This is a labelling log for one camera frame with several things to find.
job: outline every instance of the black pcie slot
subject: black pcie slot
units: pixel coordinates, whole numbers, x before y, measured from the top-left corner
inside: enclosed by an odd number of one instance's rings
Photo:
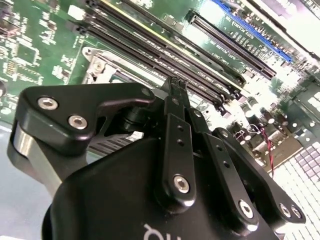
[[[212,41],[216,42],[222,46],[225,50],[231,54],[237,56],[242,60],[248,67],[254,69],[267,79],[271,79],[277,73],[266,65],[263,61],[253,55],[251,52],[246,50],[231,37],[226,35],[224,32],[220,31],[217,27],[212,25],[206,19],[201,17],[197,12],[191,10],[188,13],[189,23],[199,29],[201,32],[205,33]]]
[[[201,85],[208,88],[210,91],[216,93],[219,96],[223,96],[226,100],[232,100],[231,96],[227,94],[225,91],[214,87],[211,85],[208,81],[202,79],[200,76],[198,76],[196,73],[194,73],[191,70],[188,70],[187,67],[184,67],[180,65],[178,62],[173,60],[171,57],[167,56],[164,53],[159,52],[154,47],[150,46],[149,44],[145,43],[144,41],[141,41],[138,39],[134,34],[127,31],[126,29],[122,28],[119,25],[115,25],[112,23],[112,21],[103,18],[99,15],[95,15],[94,18],[86,18],[86,21],[90,24],[96,24],[98,26],[101,26],[102,28],[112,31],[119,35],[123,39],[130,39],[130,42],[134,44],[135,48],[138,48],[139,50],[147,53],[149,56],[152,56],[153,59],[163,62],[165,65],[172,69],[176,69],[178,72],[180,72],[186,79],[192,80],[196,83],[200,83]]]
[[[232,76],[235,76],[235,79],[237,79],[241,85],[244,85],[246,83],[246,81],[244,80],[244,78],[238,74],[237,72],[235,72],[233,69],[231,69],[230,67],[221,64],[221,62],[219,62],[218,60],[216,60],[214,57],[212,57],[212,55],[208,52],[206,52],[205,50],[203,50],[201,47],[199,47],[198,45],[196,45],[195,43],[193,43],[192,41],[190,41],[189,39],[187,39],[186,37],[184,37],[182,34],[180,34],[179,32],[175,31],[174,29],[172,29],[170,26],[168,26],[167,24],[165,24],[164,22],[162,22],[160,19],[158,19],[157,17],[155,17],[154,15],[150,14],[148,11],[144,10],[143,8],[141,8],[140,6],[134,4],[133,2],[131,2],[130,0],[123,0],[122,3],[127,4],[129,7],[133,8],[135,11],[139,12],[140,14],[144,15],[145,17],[147,17],[148,19],[150,19],[152,22],[156,23],[157,25],[161,26],[163,29],[165,29],[166,31],[168,31],[169,33],[171,33],[172,35],[176,36],[177,38],[179,38],[180,40],[182,40],[184,43],[186,43],[187,45],[191,46],[197,54],[203,55],[206,58],[208,58],[211,62],[214,62],[215,64],[219,65],[222,69],[225,70],[225,72],[227,74],[230,74]],[[95,8],[103,13],[106,13],[116,19],[121,20],[123,23],[125,23],[127,26],[129,26],[130,28],[134,29],[136,32],[139,32],[139,34],[141,34],[142,36],[144,36],[147,39],[152,40],[152,42],[156,43],[157,45],[161,46],[162,48],[166,49],[166,51],[171,51],[171,54],[181,58],[182,60],[184,60],[186,63],[191,64],[195,67],[197,67],[198,69],[200,69],[204,74],[206,74],[209,78],[218,81],[220,84],[224,85],[225,88],[228,88],[226,85],[229,85],[228,82],[226,82],[224,79],[221,79],[220,77],[214,75],[213,73],[211,73],[206,67],[204,67],[203,65],[201,65],[199,62],[193,60],[192,58],[190,58],[188,55],[178,51],[177,49],[175,49],[174,47],[172,47],[171,45],[167,44],[165,41],[163,41],[162,39],[159,39],[157,37],[155,37],[154,35],[150,34],[150,32],[148,32],[146,29],[144,29],[143,27],[136,25],[135,23],[132,23],[127,17],[123,16],[122,14],[120,14],[119,12],[117,12],[116,10],[112,9],[111,7],[109,7],[108,5],[106,5],[105,3],[98,1],[98,4],[95,6]]]
[[[98,29],[96,27],[93,27],[91,25],[78,25],[73,22],[68,23],[70,29],[74,30],[75,32],[81,34],[81,35],[91,35],[97,39],[100,39],[102,42],[108,43],[110,46],[112,46],[115,50],[118,50],[119,52],[123,52],[124,54],[130,56],[135,62],[141,63],[144,66],[154,70],[160,75],[163,76],[173,76],[174,73],[171,72],[168,69],[165,69],[163,66],[160,66],[157,62],[154,62],[152,59],[148,59],[146,55],[144,55],[141,52],[138,52],[136,49],[131,48],[130,46],[126,45],[124,42],[120,42],[116,40],[115,38],[111,37],[110,35],[106,34],[106,32],[101,31],[101,29]],[[209,103],[214,104],[215,106],[218,105],[219,107],[223,107],[222,99],[217,96],[215,93],[212,93],[211,91],[205,91],[205,87],[199,85],[194,85],[194,82],[187,80],[187,78],[182,77],[180,75],[177,75],[177,77],[180,77],[187,81],[188,88],[195,94],[197,94],[199,97],[203,98],[204,100],[208,101]]]

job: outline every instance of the red wire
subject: red wire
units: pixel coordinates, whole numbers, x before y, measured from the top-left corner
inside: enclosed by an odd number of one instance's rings
[[[273,147],[272,142],[270,141],[270,139],[268,138],[265,129],[262,129],[262,135],[265,138],[267,145],[268,145],[268,152],[269,152],[269,161],[270,161],[270,167],[271,167],[271,174],[272,177],[274,177],[275,175],[275,168],[274,168],[274,156],[271,154],[271,148]]]

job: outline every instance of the black metal arm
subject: black metal arm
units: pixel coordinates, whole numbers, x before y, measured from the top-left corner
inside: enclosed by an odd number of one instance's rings
[[[306,217],[233,136],[209,131],[186,84],[41,86],[19,98],[11,162],[53,196],[44,240],[276,240]],[[144,132],[87,165],[90,142]]]

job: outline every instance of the memory slot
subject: memory slot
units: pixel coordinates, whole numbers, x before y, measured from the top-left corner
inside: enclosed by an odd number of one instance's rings
[[[231,18],[233,21],[235,21],[237,24],[239,24],[241,27],[243,27],[248,33],[256,37],[258,40],[260,40],[266,47],[268,47],[270,50],[272,50],[275,54],[286,60],[287,62],[291,63],[292,58],[285,54],[281,49],[277,48],[276,46],[272,45],[270,41],[268,41],[264,36],[262,36],[261,33],[259,33],[257,30],[255,30],[254,27],[252,27],[250,24],[248,24],[246,21],[244,21],[239,16],[235,16],[232,14],[231,8],[225,5],[220,0],[211,0],[215,4],[217,4],[224,13]]]
[[[175,71],[173,68],[162,65],[161,63],[157,62],[152,56],[148,55],[146,52],[140,51],[126,44],[125,42],[110,34],[110,32],[108,32],[106,29],[103,29],[97,25],[86,23],[74,23],[70,21],[67,25],[71,30],[78,34],[90,35],[101,40],[102,42],[107,43],[115,51],[119,53],[124,53],[134,62],[147,67],[147,69],[150,69],[151,71],[154,71],[162,76],[176,76],[185,80],[189,83],[188,88],[193,93],[197,94],[199,97],[203,98],[209,103],[223,107],[223,100],[218,94],[207,89],[202,84],[199,84],[198,82],[189,79],[188,76],[185,76],[182,73],[177,73],[177,71]]]
[[[219,60],[215,59],[209,52],[203,50],[200,46],[198,46],[194,42],[190,41],[188,38],[183,36],[178,31],[174,30],[172,27],[168,26],[165,22],[163,22],[162,20],[160,20],[156,16],[149,13],[143,7],[138,6],[137,4],[133,3],[131,0],[122,0],[121,2],[122,2],[122,4],[126,4],[127,6],[132,8],[134,11],[141,14],[141,16],[145,17],[146,19],[149,19],[152,23],[155,23],[158,26],[160,26],[162,29],[166,30],[172,37],[181,40],[187,47],[190,47],[192,49],[192,51],[195,52],[196,54],[198,54],[199,56],[204,56],[207,59],[205,61],[208,66],[210,66],[210,63],[214,63],[214,64],[218,65],[221,69],[223,69],[223,71],[226,74],[232,76],[235,80],[239,81],[240,86],[243,86],[246,83],[245,79],[238,72],[234,71],[231,67],[228,67],[228,66],[224,65],[223,63],[221,63]],[[117,17],[121,18],[121,20],[124,20],[126,18],[124,16],[120,16],[121,14],[117,13],[112,8],[108,7],[102,1],[98,1],[97,7],[103,12],[106,11],[106,12],[110,13],[112,11],[112,14],[117,14]],[[162,39],[159,39],[159,41],[162,41],[167,49],[170,49],[170,50],[176,51],[176,52],[178,51],[170,44],[167,44],[166,42],[164,42]],[[206,72],[206,74],[208,74],[208,69],[203,67],[201,63],[199,63],[195,60],[192,60],[192,61],[193,61],[193,65],[199,67],[203,72]],[[215,77],[212,77],[212,75],[214,75],[214,73],[211,72],[210,75],[211,75],[210,76],[211,78],[213,78],[213,79],[216,78],[220,82],[222,82],[222,83],[224,82],[229,85],[228,82],[226,82],[224,79],[220,79],[217,75]]]
[[[273,78],[277,73],[266,65],[251,52],[234,41],[231,37],[220,31],[217,27],[209,23],[197,12],[191,10],[187,15],[190,25],[194,26],[204,34],[206,34],[213,42],[240,59],[248,67],[260,73],[267,79]]]

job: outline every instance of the black lever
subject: black lever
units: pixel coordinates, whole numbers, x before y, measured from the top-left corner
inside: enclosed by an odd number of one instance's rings
[[[218,127],[213,131],[213,135],[225,144],[242,181],[253,190],[251,198],[257,210],[274,231],[286,223],[306,222],[306,216],[298,205],[256,163],[230,132]]]

